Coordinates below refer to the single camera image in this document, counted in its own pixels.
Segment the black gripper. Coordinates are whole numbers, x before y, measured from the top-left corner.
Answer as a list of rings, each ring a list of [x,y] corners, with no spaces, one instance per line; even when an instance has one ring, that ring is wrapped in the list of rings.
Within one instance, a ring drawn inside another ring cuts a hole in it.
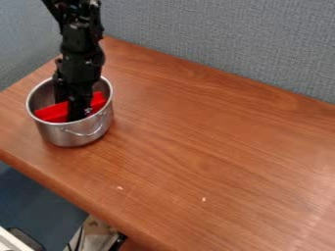
[[[94,85],[100,79],[104,52],[100,38],[64,35],[62,57],[52,76],[55,103],[68,100],[68,121],[84,119],[92,111]]]

